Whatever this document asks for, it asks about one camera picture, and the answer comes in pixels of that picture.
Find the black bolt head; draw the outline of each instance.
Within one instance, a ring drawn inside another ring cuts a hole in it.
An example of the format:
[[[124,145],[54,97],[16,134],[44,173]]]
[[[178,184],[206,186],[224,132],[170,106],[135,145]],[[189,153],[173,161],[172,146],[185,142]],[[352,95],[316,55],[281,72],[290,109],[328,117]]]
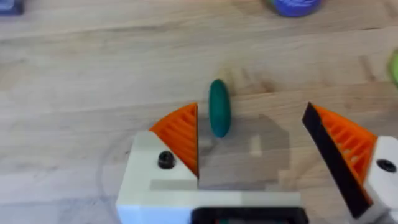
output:
[[[387,159],[378,159],[377,165],[386,172],[397,172],[397,167]]]
[[[157,165],[162,169],[171,169],[175,165],[174,155],[169,151],[163,151],[159,154]]]

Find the orange ribbed finger pad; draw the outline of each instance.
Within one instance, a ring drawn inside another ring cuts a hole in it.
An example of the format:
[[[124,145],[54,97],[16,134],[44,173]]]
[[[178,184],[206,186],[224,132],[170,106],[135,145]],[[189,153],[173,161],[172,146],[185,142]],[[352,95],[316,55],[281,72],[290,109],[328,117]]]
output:
[[[160,121],[152,131],[198,176],[197,104],[184,106]]]
[[[354,122],[314,105],[329,136],[360,186],[363,186],[377,136]]]

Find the wooden table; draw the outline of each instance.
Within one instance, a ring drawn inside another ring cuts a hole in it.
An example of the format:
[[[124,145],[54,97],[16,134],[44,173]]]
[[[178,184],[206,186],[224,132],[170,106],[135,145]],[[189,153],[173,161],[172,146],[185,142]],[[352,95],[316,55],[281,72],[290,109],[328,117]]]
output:
[[[312,223],[348,216],[301,123],[308,101],[398,136],[398,0],[308,17],[254,0],[34,0],[0,18],[1,223],[118,223],[133,135],[199,102],[200,187],[297,190]],[[222,78],[233,125],[208,127]]]

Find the blue container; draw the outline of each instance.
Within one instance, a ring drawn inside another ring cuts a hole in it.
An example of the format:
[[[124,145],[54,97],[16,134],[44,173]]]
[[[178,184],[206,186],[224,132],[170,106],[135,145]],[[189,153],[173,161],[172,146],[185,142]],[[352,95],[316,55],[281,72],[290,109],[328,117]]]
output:
[[[316,11],[321,0],[271,0],[271,4],[282,16],[300,17]]]

